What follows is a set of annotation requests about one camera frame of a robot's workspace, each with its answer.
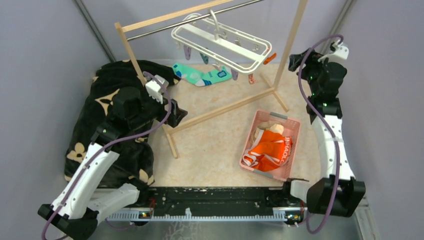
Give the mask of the wooden drying rack frame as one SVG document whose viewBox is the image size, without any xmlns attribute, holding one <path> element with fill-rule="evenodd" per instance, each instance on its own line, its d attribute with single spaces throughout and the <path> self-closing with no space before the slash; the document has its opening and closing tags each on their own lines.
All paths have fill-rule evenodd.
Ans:
<svg viewBox="0 0 424 240">
<path fill-rule="evenodd" d="M 221 10 L 218 10 L 218 11 L 212 10 L 213 7 L 219 6 L 219 5 L 225 4 L 225 3 L 226 3 L 226 0 L 213 0 L 213 1 L 210 1 L 210 2 L 207 2 L 207 3 L 202 3 L 202 4 L 192 6 L 192 7 L 186 8 L 186 9 L 182 9 L 182 10 L 179 10 L 179 11 L 175 11 L 175 12 L 172 12 L 172 13 L 157 16 L 157 17 L 154 17 L 154 18 L 151 18 L 151 19 L 139 21 L 139 22 L 136 22 L 136 23 L 125 25 L 125 26 L 122 26 L 119 22 L 116 22 L 114 24 L 115 29 L 117 30 L 117 32 L 119 34 L 119 37 L 120 37 L 120 39 L 121 39 L 121 41 L 122 41 L 122 43 L 123 43 L 123 45 L 126 49 L 126 52 L 128 53 L 130 61 L 133 65 L 137 75 L 141 77 L 140 81 L 141 81 L 142 85 L 146 85 L 147 80 L 144 76 L 142 76 L 142 69 L 139 66 L 137 59 L 136 59 L 136 56 L 135 56 L 135 54 L 134 54 L 134 52 L 133 52 L 133 50 L 132 50 L 132 48 L 129 44 L 130 41 L 132 41 L 134 39 L 142 38 L 142 37 L 145 37 L 145 36 L 148 36 L 148 35 L 152 35 L 152 34 L 155 34 L 155 33 L 158 33 L 158 32 L 162 32 L 164 30 L 168 30 L 168 29 L 171 29 L 171 28 L 178 28 L 178 27 L 181 27 L 181 26 L 188 26 L 191 32 L 198 35 L 198 34 L 201 33 L 201 30 L 197 27 L 191 26 L 190 24 L 192 22 L 197 22 L 199 20 L 206 19 L 206 18 L 209 18 L 209 17 L 214 18 L 218 14 L 228 12 L 228 11 L 232 11 L 234 9 L 242 8 L 242 7 L 245 7 L 245 6 L 248 6 L 248 5 L 255 4 L 255 1 L 251 0 L 249 2 L 245 2 L 245 3 L 241 3 L 241 4 L 238 4 L 238 5 L 231 6 L 231 7 L 227 7 L 225 9 L 221 9 Z M 289 107 L 284 103 L 282 98 L 279 96 L 277 90 L 278 90 L 280 81 L 282 79 L 284 67 L 286 66 L 287 61 L 289 59 L 289 53 L 292 49 L 294 40 L 296 38 L 302 17 L 304 15 L 304 11 L 305 11 L 306 6 L 307 6 L 307 3 L 308 3 L 307 0 L 300 0 L 299 3 L 298 3 L 297 10 L 296 10 L 296 13 L 295 13 L 292 25 L 291 25 L 291 29 L 290 29 L 290 32 L 289 32 L 289 35 L 288 35 L 288 38 L 287 38 L 287 41 L 286 41 L 286 44 L 285 44 L 285 47 L 284 47 L 283 55 L 281 57 L 281 60 L 280 60 L 280 63 L 279 63 L 279 66 L 278 66 L 278 69 L 277 69 L 277 72 L 276 72 L 276 75 L 275 75 L 275 79 L 274 79 L 273 83 L 268 83 L 268 86 L 269 86 L 268 89 L 263 90 L 263 91 L 255 94 L 255 95 L 245 97 L 245 98 L 243 98 L 239 101 L 233 102 L 233 103 L 228 104 L 226 106 L 223 106 L 223 107 L 217 108 L 215 110 L 212 110 L 210 112 L 204 113 L 204 114 L 197 116 L 195 118 L 192 118 L 190 120 L 187 120 L 187 121 L 183 122 L 182 124 L 180 124 L 179 126 L 176 126 L 174 128 L 171 128 L 171 129 L 164 128 L 163 129 L 164 132 L 165 132 L 165 135 L 168 139 L 168 143 L 169 143 L 169 146 L 171 148 L 171 152 L 172 152 L 172 155 L 173 155 L 174 158 L 178 158 L 178 153 L 177 153 L 176 146 L 175 146 L 175 143 L 174 143 L 173 134 L 175 134 L 179 131 L 182 131 L 182 130 L 187 129 L 187 128 L 192 127 L 192 126 L 195 126 L 199 123 L 205 122 L 205 121 L 212 119 L 214 117 L 218 117 L 218 116 L 220 116 L 224 113 L 227 113 L 229 111 L 235 110 L 235 109 L 240 108 L 240 107 L 243 107 L 243 106 L 245 106 L 245 105 L 247 105 L 251 102 L 260 100 L 260 99 L 267 97 L 269 95 L 274 95 L 274 97 L 279 102 L 279 104 L 281 105 L 281 107 L 283 108 L 283 110 L 285 112 L 289 111 Z M 136 36 L 133 36 L 133 37 L 126 37 L 127 32 L 131 32 L 131 31 L 134 31 L 134 30 L 137 30 L 137 29 L 141 29 L 141 28 L 150 26 L 150 25 L 154 25 L 154 24 L 161 23 L 161 22 L 164 22 L 164 21 L 167 21 L 167 20 L 171 20 L 171 19 L 183 16 L 183 15 L 193 14 L 194 12 L 197 12 L 197 11 L 200 11 L 200 10 L 205 10 L 205 9 L 209 10 L 208 14 L 199 15 L 199 16 L 194 17 L 194 18 L 188 18 L 188 19 L 185 19 L 184 21 L 181 21 L 181 22 L 169 25 L 169 26 L 165 26 L 165 27 L 162 27 L 162 28 L 158 28 L 158 29 L 155 29 L 155 30 L 143 33 L 143 34 L 139 34 L 139 35 L 136 35 Z M 218 55 L 218 54 L 216 54 L 216 53 L 214 53 L 210 50 L 203 49 L 199 45 L 195 45 L 194 43 L 188 42 L 185 39 L 177 39 L 176 40 L 176 42 L 178 44 L 183 44 L 186 47 L 186 49 L 196 49 L 200 53 L 205 54 L 205 55 L 215 59 L 218 63 L 224 64 L 224 65 L 230 67 L 231 69 L 233 69 L 235 71 L 239 71 L 239 72 L 241 72 L 245 75 L 252 74 L 254 72 L 254 70 L 256 69 L 256 67 L 258 66 L 258 64 L 262 64 L 265 61 L 265 58 L 268 56 L 269 52 L 272 49 L 269 46 L 262 55 L 258 55 L 258 54 L 254 54 L 250 51 L 243 50 L 241 48 L 241 46 L 238 46 L 236 44 L 232 44 L 232 43 L 228 42 L 227 40 L 220 38 L 218 34 L 214 35 L 214 41 L 218 45 L 225 47 L 225 48 L 229 48 L 229 47 L 233 46 L 234 51 L 236 53 L 239 53 L 240 55 L 244 55 L 245 57 L 248 57 L 248 58 L 250 58 L 254 61 L 253 67 L 250 70 L 243 70 L 240 66 L 229 61 L 228 59 L 223 58 L 220 55 Z"/>
</svg>

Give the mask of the pink perforated plastic basket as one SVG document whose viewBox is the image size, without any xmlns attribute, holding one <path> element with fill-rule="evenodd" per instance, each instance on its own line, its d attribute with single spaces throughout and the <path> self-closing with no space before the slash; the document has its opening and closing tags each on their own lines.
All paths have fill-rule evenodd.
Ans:
<svg viewBox="0 0 424 240">
<path fill-rule="evenodd" d="M 295 161 L 301 123 L 279 113 L 257 110 L 239 165 L 256 174 L 285 182 Z"/>
</svg>

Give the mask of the orange underwear white trim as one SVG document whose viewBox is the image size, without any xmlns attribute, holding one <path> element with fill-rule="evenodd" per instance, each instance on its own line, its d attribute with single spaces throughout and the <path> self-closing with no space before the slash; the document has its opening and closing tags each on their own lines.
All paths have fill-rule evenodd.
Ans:
<svg viewBox="0 0 424 240">
<path fill-rule="evenodd" d="M 276 170 L 289 160 L 292 145 L 290 136 L 260 130 L 251 147 L 244 151 L 241 163 L 262 172 Z"/>
</svg>

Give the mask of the white plastic clip hanger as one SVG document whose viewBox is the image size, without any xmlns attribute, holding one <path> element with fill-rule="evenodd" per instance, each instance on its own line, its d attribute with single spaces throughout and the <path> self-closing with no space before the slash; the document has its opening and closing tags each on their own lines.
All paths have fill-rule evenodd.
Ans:
<svg viewBox="0 0 424 240">
<path fill-rule="evenodd" d="M 238 73 L 253 74 L 264 60 L 272 54 L 272 44 L 263 38 L 246 33 L 217 20 L 212 10 L 208 17 L 191 13 L 184 18 L 190 20 L 173 28 L 171 37 L 176 44 L 191 47 L 209 56 L 214 63 L 237 70 Z"/>
</svg>

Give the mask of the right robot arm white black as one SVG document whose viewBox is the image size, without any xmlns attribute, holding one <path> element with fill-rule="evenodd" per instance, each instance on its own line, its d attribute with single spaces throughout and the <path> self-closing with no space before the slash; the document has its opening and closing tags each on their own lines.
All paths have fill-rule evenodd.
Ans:
<svg viewBox="0 0 424 240">
<path fill-rule="evenodd" d="M 291 54 L 288 70 L 296 72 L 311 90 L 306 112 L 318 142 L 320 179 L 314 184 L 291 179 L 282 191 L 287 206 L 304 201 L 312 214 L 351 217 L 366 193 L 363 181 L 358 181 L 347 159 L 342 134 L 342 109 L 337 97 L 347 69 L 330 61 L 323 54 L 311 51 Z"/>
</svg>

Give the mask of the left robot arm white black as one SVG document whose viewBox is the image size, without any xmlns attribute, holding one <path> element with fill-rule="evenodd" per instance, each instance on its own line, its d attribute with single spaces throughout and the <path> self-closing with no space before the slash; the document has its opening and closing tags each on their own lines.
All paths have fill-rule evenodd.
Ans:
<svg viewBox="0 0 424 240">
<path fill-rule="evenodd" d="M 120 143 L 148 135 L 149 130 L 139 132 L 139 129 L 155 120 L 160 125 L 176 127 L 188 112 L 167 91 L 162 94 L 162 100 L 153 96 L 144 100 L 139 89 L 124 87 L 113 96 L 112 102 L 112 110 L 97 126 L 74 176 L 52 203 L 39 207 L 38 215 L 46 220 L 42 239 L 46 239 L 49 226 L 54 226 L 65 238 L 86 240 L 113 213 L 131 204 L 144 207 L 149 203 L 150 193 L 132 183 L 124 183 L 98 199 L 92 199 L 92 195 L 119 159 L 116 147 Z"/>
</svg>

